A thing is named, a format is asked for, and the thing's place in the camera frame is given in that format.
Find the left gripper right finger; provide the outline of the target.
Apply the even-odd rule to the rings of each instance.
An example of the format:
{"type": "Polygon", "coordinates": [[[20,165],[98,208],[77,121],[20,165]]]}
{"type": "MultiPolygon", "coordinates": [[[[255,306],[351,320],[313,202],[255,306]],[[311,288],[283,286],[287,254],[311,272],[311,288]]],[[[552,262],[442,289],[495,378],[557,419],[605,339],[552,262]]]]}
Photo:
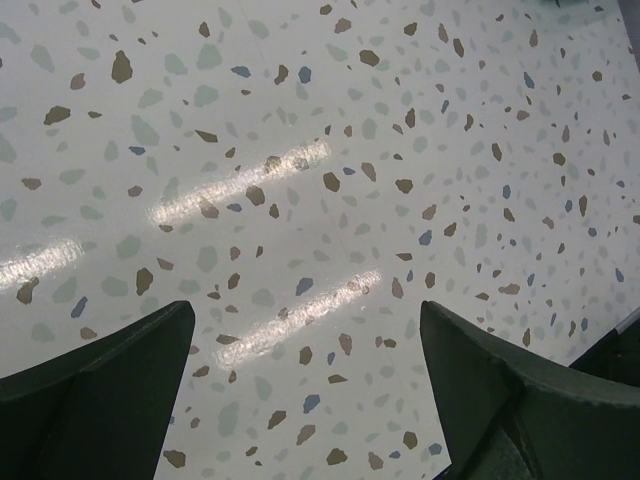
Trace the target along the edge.
{"type": "Polygon", "coordinates": [[[433,301],[420,338],[451,461],[440,478],[638,478],[637,311],[568,366],[433,301]]]}

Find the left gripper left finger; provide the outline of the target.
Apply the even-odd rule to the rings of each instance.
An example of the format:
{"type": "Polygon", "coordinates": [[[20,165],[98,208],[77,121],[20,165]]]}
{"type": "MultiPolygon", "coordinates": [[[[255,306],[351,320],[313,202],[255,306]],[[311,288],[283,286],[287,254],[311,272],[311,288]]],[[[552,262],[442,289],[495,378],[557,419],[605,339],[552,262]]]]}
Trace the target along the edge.
{"type": "Polygon", "coordinates": [[[153,478],[194,326],[175,301],[2,378],[2,478],[153,478]]]}

